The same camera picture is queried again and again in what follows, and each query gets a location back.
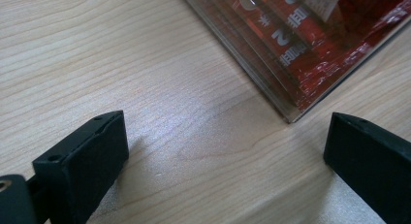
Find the wooden table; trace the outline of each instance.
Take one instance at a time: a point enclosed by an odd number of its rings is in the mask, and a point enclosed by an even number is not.
[[[287,124],[183,0],[0,0],[0,175],[124,110],[89,223],[379,223],[322,159],[332,112],[411,140],[411,29]]]

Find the red packaging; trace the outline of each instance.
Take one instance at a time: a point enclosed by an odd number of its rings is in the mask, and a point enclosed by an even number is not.
[[[248,59],[249,66],[258,71],[260,78],[264,78],[265,81],[261,80],[263,83],[267,85],[269,89],[273,89],[276,91],[276,96],[280,97],[283,100],[284,104],[288,104],[288,108],[292,106],[297,106],[298,109],[306,109],[309,107],[310,104],[307,104],[306,101],[303,99],[303,94],[301,91],[298,91],[294,86],[288,85],[284,87],[281,83],[283,81],[287,81],[285,77],[278,78],[275,77],[274,74],[266,67],[265,63],[259,58],[259,56],[255,53],[255,51],[246,44],[241,35],[237,32],[237,30],[230,24],[230,22],[217,10],[216,7],[212,5],[213,2],[211,0],[195,0],[196,3],[201,4],[201,8],[210,17],[210,20],[213,21],[219,28],[219,31],[224,34],[230,40],[230,43],[236,48],[237,52],[244,58]],[[279,65],[272,64],[275,68],[281,68]]]
[[[308,9],[301,10],[304,5],[298,2],[282,0],[281,6],[274,4],[281,0],[188,1],[289,121],[323,99],[411,20],[411,0],[333,0],[318,5],[309,0],[317,12],[333,18],[325,17],[327,23],[344,24],[347,32],[341,35],[334,34],[332,24],[326,26]],[[327,12],[321,13],[321,7]],[[343,17],[332,17],[333,11]]]
[[[299,108],[307,107],[307,104],[301,102],[305,100],[305,94],[297,85],[292,83],[289,75],[276,61],[275,57],[269,53],[267,47],[262,41],[248,28],[245,22],[231,9],[224,0],[211,0],[215,7],[222,15],[230,22],[235,30],[244,38],[244,40],[251,46],[257,55],[264,61],[267,67],[275,75],[275,78],[284,86],[284,88],[291,95],[293,101]]]
[[[269,47],[282,65],[296,78],[304,92],[310,93],[322,79],[328,63],[322,62],[276,16],[269,16],[257,6],[247,5],[252,0],[225,0]]]
[[[306,41],[320,58],[332,56],[341,39],[340,31],[330,28],[299,0],[261,0],[293,31]]]

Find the screw hole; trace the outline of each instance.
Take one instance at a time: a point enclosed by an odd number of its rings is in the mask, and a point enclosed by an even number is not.
[[[12,185],[11,180],[0,180],[0,192],[6,190],[10,185]]]
[[[48,161],[50,161],[50,162],[57,162],[59,159],[61,158],[61,155],[51,155],[49,158],[48,158]]]

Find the plastic packaging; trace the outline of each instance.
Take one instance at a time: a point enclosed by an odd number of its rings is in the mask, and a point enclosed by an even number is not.
[[[187,1],[289,122],[411,19],[411,0]]]

